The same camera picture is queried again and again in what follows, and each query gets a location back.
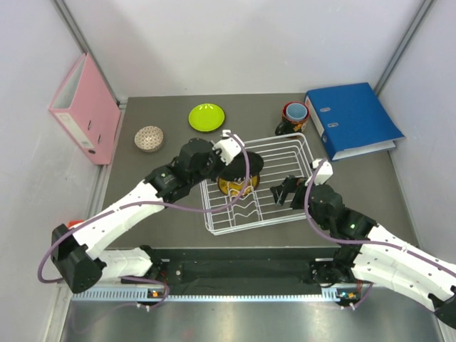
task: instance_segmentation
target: mug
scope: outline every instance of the mug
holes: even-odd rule
[[[302,132],[309,120],[309,109],[302,102],[290,102],[282,110],[282,121],[276,128],[276,135]]]

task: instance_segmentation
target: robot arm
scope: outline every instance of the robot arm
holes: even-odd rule
[[[417,301],[456,328],[456,265],[411,246],[373,219],[345,207],[342,196],[324,184],[331,174],[331,165],[325,162],[310,191],[309,214],[341,248],[329,269],[316,268],[316,276],[321,271],[321,279],[331,283],[357,279],[384,286]],[[308,185],[307,179],[288,176],[282,185],[271,188],[275,203],[283,205],[293,192],[291,207],[302,209]]]
[[[236,135],[237,141],[229,131],[224,131],[222,137],[224,139],[216,144],[199,138],[191,139],[171,163],[153,170],[130,193],[90,219],[91,224],[75,231],[57,247],[51,260],[73,293],[85,291],[100,280],[144,276],[150,271],[155,263],[150,248],[105,249],[138,222],[164,210],[165,206],[160,203],[172,204],[187,196],[199,182],[215,180],[241,152],[237,143],[241,140]],[[137,205],[134,202],[147,204]],[[64,224],[55,228],[52,242],[67,232]]]

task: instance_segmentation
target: small beige bowl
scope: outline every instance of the small beige bowl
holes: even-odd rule
[[[163,144],[163,131],[155,126],[143,127],[135,135],[135,144],[144,152],[154,152]]]

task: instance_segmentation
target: lime green saucer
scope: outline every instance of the lime green saucer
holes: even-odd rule
[[[188,115],[188,122],[195,130],[212,132],[225,121],[225,113],[214,103],[203,103],[192,109]]]

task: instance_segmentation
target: wire dish rack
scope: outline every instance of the wire dish rack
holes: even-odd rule
[[[311,176],[310,164],[314,158],[306,137],[301,133],[293,133],[252,140],[244,144],[248,151],[263,157],[264,167],[260,173],[259,186],[254,190],[250,184],[251,191],[232,207],[214,214],[205,213],[206,229],[213,235],[221,235],[305,219],[303,210],[292,210],[289,207],[292,196],[285,201],[283,207],[276,206],[269,188],[280,185],[288,175]],[[224,195],[217,183],[210,180],[201,182],[199,186],[205,209],[221,207],[231,202],[237,194],[237,191],[228,191],[230,195]]]

